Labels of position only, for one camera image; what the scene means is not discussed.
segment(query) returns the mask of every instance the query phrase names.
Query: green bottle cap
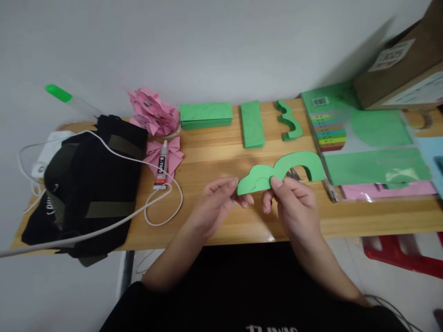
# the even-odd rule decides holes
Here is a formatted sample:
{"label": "green bottle cap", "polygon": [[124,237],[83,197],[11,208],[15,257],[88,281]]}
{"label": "green bottle cap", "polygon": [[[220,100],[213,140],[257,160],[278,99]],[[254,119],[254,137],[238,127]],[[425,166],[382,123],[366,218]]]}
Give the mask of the green bottle cap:
{"label": "green bottle cap", "polygon": [[45,90],[64,103],[67,103],[72,99],[71,94],[67,93],[63,89],[60,89],[57,85],[49,84],[45,87]]}

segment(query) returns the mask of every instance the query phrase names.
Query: cardboard box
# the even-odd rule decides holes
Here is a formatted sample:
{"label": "cardboard box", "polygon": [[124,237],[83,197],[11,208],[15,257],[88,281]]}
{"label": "cardboard box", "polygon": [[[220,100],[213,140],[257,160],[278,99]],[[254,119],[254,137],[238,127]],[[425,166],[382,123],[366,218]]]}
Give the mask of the cardboard box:
{"label": "cardboard box", "polygon": [[363,109],[426,109],[443,104],[443,0],[383,50],[353,82]]}

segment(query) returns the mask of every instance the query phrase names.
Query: forearm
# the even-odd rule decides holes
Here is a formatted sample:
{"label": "forearm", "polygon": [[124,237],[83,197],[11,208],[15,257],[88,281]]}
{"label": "forearm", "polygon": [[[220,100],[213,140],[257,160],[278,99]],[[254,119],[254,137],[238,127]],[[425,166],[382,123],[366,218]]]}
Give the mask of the forearm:
{"label": "forearm", "polygon": [[185,223],[145,273],[142,283],[153,291],[171,290],[189,271],[205,242],[203,236]]}
{"label": "forearm", "polygon": [[341,300],[367,306],[367,301],[341,269],[321,235],[306,243],[291,239],[291,245],[299,263],[323,288]]}

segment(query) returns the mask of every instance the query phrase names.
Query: black bag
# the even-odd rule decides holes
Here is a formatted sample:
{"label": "black bag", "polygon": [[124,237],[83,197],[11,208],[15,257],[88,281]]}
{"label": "black bag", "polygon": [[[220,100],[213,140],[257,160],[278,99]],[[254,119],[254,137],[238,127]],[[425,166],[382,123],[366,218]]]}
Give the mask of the black bag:
{"label": "black bag", "polygon": [[[141,160],[146,130],[119,117],[100,116],[95,132],[116,153]],[[109,152],[94,135],[63,141],[44,175],[46,193],[31,215],[22,241],[38,244],[76,237],[110,226],[134,212],[141,163]],[[74,258],[106,254],[125,243],[128,221],[119,227],[60,249]]]}

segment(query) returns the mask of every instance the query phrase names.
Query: wooden tabletop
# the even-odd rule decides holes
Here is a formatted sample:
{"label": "wooden tabletop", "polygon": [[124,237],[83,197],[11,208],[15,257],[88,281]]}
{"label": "wooden tabletop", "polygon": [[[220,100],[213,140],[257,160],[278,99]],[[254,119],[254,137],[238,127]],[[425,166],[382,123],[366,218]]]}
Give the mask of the wooden tabletop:
{"label": "wooden tabletop", "polygon": [[[140,213],[132,219],[131,227],[124,245],[117,250],[140,250],[165,248],[176,231],[190,214],[194,202],[202,188],[220,177],[236,176],[243,178],[258,164],[273,166],[282,156],[296,151],[317,152],[309,130],[305,109],[301,99],[287,100],[293,109],[294,117],[303,127],[303,136],[296,141],[283,142],[281,134],[288,127],[277,121],[280,113],[273,102],[260,104],[266,145],[262,149],[244,149],[239,118],[239,106],[233,106],[231,126],[189,130],[180,133],[181,151],[185,154],[183,162],[176,171],[176,180],[184,194],[184,202],[179,213],[163,226],[152,227]],[[443,118],[437,110],[431,115],[434,125],[417,136],[443,136]],[[408,112],[411,125],[420,126],[422,117]],[[92,122],[66,125],[62,130],[79,132],[92,129]],[[306,174],[302,167],[296,167],[302,180]],[[142,167],[137,206],[142,207],[152,193],[154,175],[147,166]],[[340,202],[333,204],[323,188],[322,182],[308,183],[316,192],[321,228],[325,237],[354,237],[386,234],[404,234],[428,231],[443,231],[443,212],[441,201],[432,196],[427,199],[383,201],[383,202]],[[276,204],[272,213],[265,215],[260,203],[261,193],[253,194],[255,205],[242,209],[234,208],[219,231],[208,241],[208,245],[261,243],[287,240],[276,216]],[[152,223],[161,223],[169,218],[180,202],[179,191],[175,188],[165,199],[148,208]],[[32,211],[24,215],[12,248],[24,246],[21,234],[26,227]],[[53,253],[45,250],[39,253]]]}

